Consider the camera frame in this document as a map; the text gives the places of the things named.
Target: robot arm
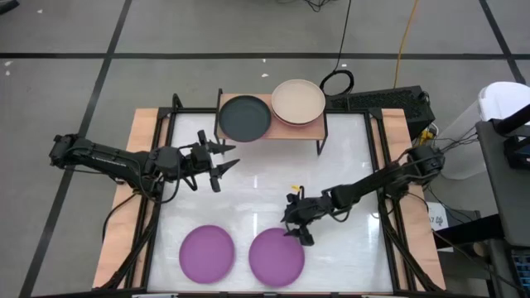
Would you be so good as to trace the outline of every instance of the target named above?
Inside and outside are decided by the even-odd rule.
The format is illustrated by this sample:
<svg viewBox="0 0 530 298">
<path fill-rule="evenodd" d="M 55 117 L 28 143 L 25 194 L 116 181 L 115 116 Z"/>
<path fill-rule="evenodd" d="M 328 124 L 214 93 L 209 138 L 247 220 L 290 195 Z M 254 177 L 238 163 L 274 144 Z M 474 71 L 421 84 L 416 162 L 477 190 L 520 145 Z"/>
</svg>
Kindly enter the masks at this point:
<svg viewBox="0 0 530 298">
<path fill-rule="evenodd" d="M 407 162 L 400 165 L 399 161 L 405 155 Z M 348 215 L 343 219 L 337 219 L 336 216 L 348 214 L 364 195 L 380 188 L 384 188 L 385 193 L 393 198 L 402 198 L 408 192 L 409 183 L 425 185 L 431 182 L 440 173 L 443 163 L 444 157 L 439 150 L 419 146 L 405 151 L 396 161 L 362 180 L 322 190 L 321 197 L 305 198 L 304 189 L 301 187 L 298 194 L 287 195 L 289 204 L 282 222 L 299 226 L 288 228 L 287 235 L 299 238 L 302 245 L 311 246 L 315 242 L 307 225 L 314 220 L 329 215 L 339 222 L 344 222 Z"/>
<path fill-rule="evenodd" d="M 179 148 L 160 147 L 150 152 L 124 151 L 96 144 L 73 134 L 57 135 L 50 152 L 51 165 L 61 169 L 66 166 L 87 166 L 113 180 L 124 180 L 134 190 L 141 190 L 150 197 L 157 197 L 161 193 L 162 180 L 171 182 L 183 179 L 191 189 L 196 190 L 195 175 L 208 172 L 213 191 L 219 192 L 218 179 L 239 160 L 214 167 L 210 153 L 224 153 L 235 146 L 207 141 L 202 130 L 197 134 L 199 142 L 194 144 Z M 190 154 L 183 155 L 183 148 L 190 148 Z"/>
</svg>

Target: keyboard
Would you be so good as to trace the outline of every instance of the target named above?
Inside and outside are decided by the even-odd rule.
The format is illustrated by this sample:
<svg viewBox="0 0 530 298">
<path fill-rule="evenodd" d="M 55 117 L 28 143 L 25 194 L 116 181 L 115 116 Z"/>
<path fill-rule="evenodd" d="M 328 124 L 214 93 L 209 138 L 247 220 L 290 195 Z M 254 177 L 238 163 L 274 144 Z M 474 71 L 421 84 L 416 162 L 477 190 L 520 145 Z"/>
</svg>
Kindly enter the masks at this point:
<svg viewBox="0 0 530 298">
<path fill-rule="evenodd" d="M 515 274 L 530 296 L 530 249 L 512 249 L 511 254 Z"/>
</svg>

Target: dark gray plate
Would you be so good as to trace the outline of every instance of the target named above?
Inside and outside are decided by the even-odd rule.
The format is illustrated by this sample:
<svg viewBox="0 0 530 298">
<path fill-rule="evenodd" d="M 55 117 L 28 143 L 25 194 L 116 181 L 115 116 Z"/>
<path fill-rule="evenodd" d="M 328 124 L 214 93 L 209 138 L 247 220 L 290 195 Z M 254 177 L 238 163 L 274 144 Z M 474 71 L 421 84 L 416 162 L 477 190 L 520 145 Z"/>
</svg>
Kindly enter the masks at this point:
<svg viewBox="0 0 530 298">
<path fill-rule="evenodd" d="M 255 141 L 271 126 L 271 110 L 257 97 L 239 95 L 221 108 L 219 125 L 236 142 Z"/>
</svg>

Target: black equipment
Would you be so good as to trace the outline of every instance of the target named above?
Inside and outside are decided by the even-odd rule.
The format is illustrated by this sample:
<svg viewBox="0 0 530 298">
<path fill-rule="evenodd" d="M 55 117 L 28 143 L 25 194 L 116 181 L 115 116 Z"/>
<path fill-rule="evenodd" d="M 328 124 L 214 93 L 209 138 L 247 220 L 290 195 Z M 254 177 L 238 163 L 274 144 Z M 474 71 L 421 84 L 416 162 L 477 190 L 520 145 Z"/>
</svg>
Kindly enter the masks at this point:
<svg viewBox="0 0 530 298">
<path fill-rule="evenodd" d="M 510 252 L 511 266 L 515 279 L 530 296 L 530 249 L 517 248 Z"/>
<path fill-rule="evenodd" d="M 17 8 L 20 3 L 17 0 L 7 0 L 7 2 L 0 2 L 0 15 L 10 12 L 11 10 Z"/>
<path fill-rule="evenodd" d="M 352 111 L 361 108 L 401 108 L 405 111 L 411 140 L 422 133 L 434 120 L 429 94 L 420 86 L 376 90 L 326 97 L 329 111 Z"/>
<path fill-rule="evenodd" d="M 202 130 L 197 135 L 198 143 L 178 148 L 160 147 L 150 152 L 128 152 L 107 147 L 75 134 L 57 135 L 50 152 L 51 165 L 61 169 L 66 166 L 87 166 L 113 180 L 124 180 L 133 190 L 141 191 L 151 198 L 161 193 L 163 181 L 182 179 L 192 190 L 197 190 L 195 175 L 208 172 L 212 190 L 219 192 L 219 178 L 239 160 L 214 167 L 210 153 L 225 153 L 235 146 L 207 141 Z M 190 148 L 190 154 L 183 155 L 181 149 L 184 148 Z"/>
<path fill-rule="evenodd" d="M 530 122 L 530 104 L 508 118 L 492 119 L 491 122 L 498 134 L 508 137 L 503 145 L 504 155 L 510 167 L 530 170 L 530 137 L 528 131 L 519 131 L 519 128 Z"/>
<path fill-rule="evenodd" d="M 399 161 L 405 155 L 407 155 L 407 162 L 400 165 Z M 282 219 L 288 231 L 286 236 L 299 238 L 302 245 L 311 246 L 315 242 L 307 225 L 313 221 L 328 214 L 338 222 L 344 222 L 348 218 L 349 211 L 363 195 L 381 188 L 384 188 L 384 193 L 391 198 L 401 199 L 407 194 L 409 183 L 428 184 L 440 174 L 443 164 L 444 156 L 438 149 L 419 146 L 406 150 L 397 160 L 382 170 L 351 185 L 337 185 L 322 190 L 321 197 L 306 198 L 304 189 L 301 187 L 298 194 L 287 195 L 289 204 Z M 343 219 L 336 218 L 337 215 L 344 213 L 346 215 Z M 388 218 L 387 214 L 380 214 L 380 216 Z M 288 224 L 296 224 L 299 228 L 290 229 Z"/>
</svg>

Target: wooden shelf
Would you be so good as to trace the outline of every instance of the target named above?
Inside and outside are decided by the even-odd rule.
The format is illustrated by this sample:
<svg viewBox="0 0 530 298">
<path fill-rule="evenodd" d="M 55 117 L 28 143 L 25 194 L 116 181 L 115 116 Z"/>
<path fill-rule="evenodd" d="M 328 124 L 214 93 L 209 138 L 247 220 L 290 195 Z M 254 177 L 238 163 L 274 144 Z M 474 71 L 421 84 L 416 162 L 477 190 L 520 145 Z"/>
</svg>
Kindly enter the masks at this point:
<svg viewBox="0 0 530 298">
<path fill-rule="evenodd" d="M 271 127 L 265 132 L 261 139 L 276 140 L 324 140 L 326 137 L 325 112 L 323 112 L 315 121 L 303 126 L 294 126 L 284 123 L 272 111 L 271 94 L 221 94 L 219 99 L 218 112 L 230 99 L 239 95 L 251 95 L 261 99 L 271 110 Z M 224 134 L 220 125 L 217 123 L 217 137 L 219 139 L 229 140 Z"/>
</svg>

